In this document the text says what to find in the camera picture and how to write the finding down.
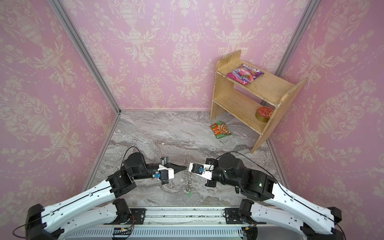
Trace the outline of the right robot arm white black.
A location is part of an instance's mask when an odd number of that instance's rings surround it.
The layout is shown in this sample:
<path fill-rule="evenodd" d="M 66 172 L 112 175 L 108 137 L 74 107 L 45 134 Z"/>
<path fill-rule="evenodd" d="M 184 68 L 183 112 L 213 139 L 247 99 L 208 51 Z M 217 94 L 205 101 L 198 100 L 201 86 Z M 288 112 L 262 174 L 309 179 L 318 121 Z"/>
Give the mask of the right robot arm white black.
<path fill-rule="evenodd" d="M 339 222 L 342 211 L 337 207 L 321 207 L 283 187 L 267 170 L 253 170 L 235 157 L 234 152 L 205 164 L 191 164 L 189 172 L 206 179 L 206 186 L 218 183 L 235 187 L 245 196 L 238 215 L 249 224 L 272 224 L 306 237 L 308 240 L 344 240 Z"/>

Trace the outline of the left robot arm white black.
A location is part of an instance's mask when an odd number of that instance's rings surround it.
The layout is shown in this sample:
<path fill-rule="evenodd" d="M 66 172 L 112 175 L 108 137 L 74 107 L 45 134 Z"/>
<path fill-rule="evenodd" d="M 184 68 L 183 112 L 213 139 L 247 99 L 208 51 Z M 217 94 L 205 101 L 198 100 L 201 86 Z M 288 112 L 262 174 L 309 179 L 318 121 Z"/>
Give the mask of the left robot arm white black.
<path fill-rule="evenodd" d="M 44 207 L 36 204 L 28 209 L 25 240 L 63 240 L 87 228 L 103 225 L 135 224 L 126 200 L 122 196 L 136 188 L 135 180 L 155 179 L 168 184 L 185 166 L 161 158 L 158 164 L 148 164 L 141 152 L 124 156 L 122 166 L 96 186 L 60 203 Z"/>

